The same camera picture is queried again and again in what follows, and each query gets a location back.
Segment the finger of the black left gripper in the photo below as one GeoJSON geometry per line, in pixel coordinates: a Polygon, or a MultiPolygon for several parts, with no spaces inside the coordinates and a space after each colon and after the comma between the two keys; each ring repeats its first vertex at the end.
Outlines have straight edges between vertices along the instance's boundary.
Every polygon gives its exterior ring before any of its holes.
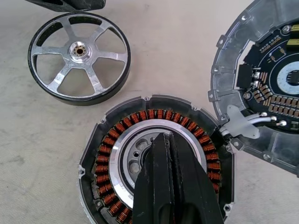
{"type": "Polygon", "coordinates": [[[27,0],[55,12],[86,12],[105,7],[105,0],[27,0]]]}

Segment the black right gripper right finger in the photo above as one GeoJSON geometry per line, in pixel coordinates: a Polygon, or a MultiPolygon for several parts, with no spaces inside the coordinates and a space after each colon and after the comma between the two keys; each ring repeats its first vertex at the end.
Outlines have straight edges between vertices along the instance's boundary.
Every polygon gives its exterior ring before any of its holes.
{"type": "Polygon", "coordinates": [[[191,146],[177,133],[170,133],[170,154],[175,223],[224,223],[211,181],[191,146]]]}

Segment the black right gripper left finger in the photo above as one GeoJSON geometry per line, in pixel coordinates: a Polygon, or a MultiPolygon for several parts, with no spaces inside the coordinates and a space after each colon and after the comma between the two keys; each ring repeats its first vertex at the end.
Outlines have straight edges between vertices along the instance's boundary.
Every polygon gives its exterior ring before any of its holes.
{"type": "Polygon", "coordinates": [[[151,143],[135,182],[132,223],[172,224],[174,211],[169,136],[151,143]]]}

